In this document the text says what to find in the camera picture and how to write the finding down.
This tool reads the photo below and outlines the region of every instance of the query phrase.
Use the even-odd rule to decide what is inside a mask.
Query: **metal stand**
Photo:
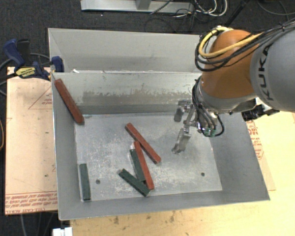
[[[155,0],[81,0],[81,10],[154,12],[165,2]],[[170,2],[159,12],[175,13],[179,9],[192,10],[193,8],[188,2]]]

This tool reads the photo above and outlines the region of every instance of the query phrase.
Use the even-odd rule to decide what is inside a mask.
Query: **orange object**
[[[57,79],[54,82],[55,87],[57,88],[61,98],[63,99],[65,105],[67,106],[68,110],[70,111],[71,115],[73,116],[74,120],[77,123],[84,122],[84,117],[78,108],[78,106],[75,104],[72,96],[70,95],[68,89],[66,88],[65,84],[63,83],[62,79]]]
[[[144,183],[146,184],[146,186],[148,187],[149,190],[154,190],[155,187],[154,187],[153,179],[152,179],[151,174],[149,172],[147,162],[144,158],[144,155],[143,155],[143,152],[141,149],[141,145],[138,141],[134,142],[134,148],[135,148],[135,151],[138,155],[139,162],[140,162],[144,177],[146,179],[144,181]]]
[[[231,46],[250,33],[244,30],[230,30],[220,34],[213,43],[210,52],[216,52],[228,46]],[[222,99],[231,99],[244,97],[254,93],[250,82],[250,61],[253,55],[252,51],[256,47],[232,58],[225,66],[212,72],[203,72],[200,80],[203,90],[210,96]],[[222,59],[231,55],[238,48],[227,51],[220,55]],[[212,65],[206,65],[205,68],[213,68]]]
[[[125,128],[129,134],[141,144],[144,151],[155,164],[161,161],[161,157],[155,152],[155,150],[150,146],[150,144],[148,144],[148,142],[131,123],[128,123]]]

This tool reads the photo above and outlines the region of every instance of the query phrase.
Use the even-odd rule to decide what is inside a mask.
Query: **black floor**
[[[135,32],[200,34],[230,18],[242,0],[228,0],[222,17],[199,15],[199,19],[175,19],[166,14],[129,12],[82,12],[80,0],[0,0],[0,64],[7,59],[2,51],[12,38],[28,38],[31,50],[48,55],[47,28],[96,29]],[[295,0],[250,0],[230,25],[247,31],[276,26],[295,16]],[[6,98],[0,94],[0,118],[5,127]],[[4,215],[5,149],[0,152],[0,236],[23,235],[21,217]],[[28,236],[50,235],[52,228],[64,226],[56,213],[24,215]]]

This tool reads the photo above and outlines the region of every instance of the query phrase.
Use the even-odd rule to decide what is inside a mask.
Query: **gray metal tray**
[[[165,66],[166,57],[159,58],[164,54],[155,57],[153,50],[180,41],[189,53],[194,51],[197,36],[143,33],[138,37],[137,33],[122,32],[125,49],[136,37],[153,42],[154,46],[145,49],[146,56],[133,61],[141,67],[156,65],[155,69],[135,70],[130,60],[138,54],[137,49],[125,59],[115,50],[120,65],[128,64],[129,70],[101,69],[105,66],[104,56],[113,57],[109,47],[107,53],[94,52],[93,56],[88,48],[92,41],[100,44],[103,39],[117,36],[118,32],[50,30],[51,56],[60,55],[66,64],[66,72],[53,73],[52,82],[59,78],[64,81],[85,117],[83,125],[76,124],[58,91],[52,87],[59,219],[268,200],[249,132],[240,114],[221,116],[225,125],[222,136],[209,139],[192,130],[186,151],[179,155],[171,152],[182,126],[174,122],[177,103],[191,97],[191,88],[199,73],[193,72],[190,57],[177,57],[178,66],[173,66],[171,71],[170,66]],[[166,37],[167,43],[159,43],[159,38]],[[68,48],[68,42],[76,45]],[[81,56],[72,54],[75,55],[72,59],[70,54],[75,47],[84,49],[85,53],[82,55],[83,50],[79,49]],[[169,48],[178,53],[172,46]],[[91,69],[97,54],[101,66],[94,65]],[[80,63],[82,68],[72,65],[70,60]],[[187,71],[177,72],[179,66],[187,67]],[[129,158],[133,139],[124,129],[128,122],[162,157],[158,165],[146,157],[155,184],[155,190],[148,197],[143,197],[117,174],[122,168],[134,174]],[[88,202],[81,196],[78,170],[81,163],[88,166],[91,190]]]

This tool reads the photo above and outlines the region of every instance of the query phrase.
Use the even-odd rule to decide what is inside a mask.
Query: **yellow cable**
[[[257,34],[257,35],[254,35],[254,36],[251,36],[247,39],[244,39],[240,42],[237,42],[236,44],[234,45],[230,45],[228,47],[225,47],[221,50],[218,50],[216,52],[213,52],[213,53],[205,53],[202,51],[204,45],[206,44],[206,42],[217,32],[217,31],[227,31],[227,30],[233,30],[232,28],[227,28],[227,27],[217,27],[216,29],[214,29],[213,31],[211,31],[208,35],[206,35],[202,42],[200,43],[200,46],[199,46],[199,49],[198,49],[198,52],[199,54],[204,57],[204,58],[214,58],[220,54],[223,54],[227,51],[230,51],[231,49],[233,48],[236,48],[236,47],[240,47],[240,46],[243,46],[249,42],[251,42],[252,40],[254,40],[255,38],[259,37],[261,35],[261,33]]]

